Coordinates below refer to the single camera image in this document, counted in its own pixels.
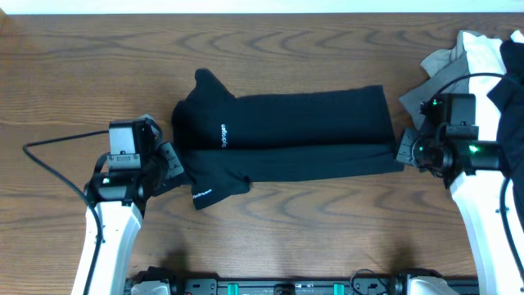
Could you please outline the black polo shirt with logo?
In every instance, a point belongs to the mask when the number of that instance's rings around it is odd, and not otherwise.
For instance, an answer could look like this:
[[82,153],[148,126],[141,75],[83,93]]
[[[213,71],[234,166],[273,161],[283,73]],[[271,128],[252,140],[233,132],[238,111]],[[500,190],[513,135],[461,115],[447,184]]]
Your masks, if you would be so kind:
[[207,69],[173,110],[174,146],[204,209],[256,182],[399,172],[380,85],[321,93],[235,97]]

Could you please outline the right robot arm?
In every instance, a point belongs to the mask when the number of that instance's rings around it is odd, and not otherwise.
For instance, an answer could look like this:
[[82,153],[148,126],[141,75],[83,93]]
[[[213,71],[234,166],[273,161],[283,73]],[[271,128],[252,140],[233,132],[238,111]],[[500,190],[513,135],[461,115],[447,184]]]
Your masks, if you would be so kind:
[[500,114],[487,99],[441,93],[420,106],[396,160],[441,179],[459,209],[481,294],[523,292],[523,230],[515,175],[497,138]]

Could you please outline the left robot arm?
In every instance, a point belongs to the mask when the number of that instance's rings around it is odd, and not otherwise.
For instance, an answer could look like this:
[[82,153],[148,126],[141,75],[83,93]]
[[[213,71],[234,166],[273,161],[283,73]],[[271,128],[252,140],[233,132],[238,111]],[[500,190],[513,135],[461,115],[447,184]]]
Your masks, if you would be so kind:
[[190,181],[149,115],[113,120],[108,134],[110,150],[84,186],[86,233],[74,294],[123,293],[147,201]]

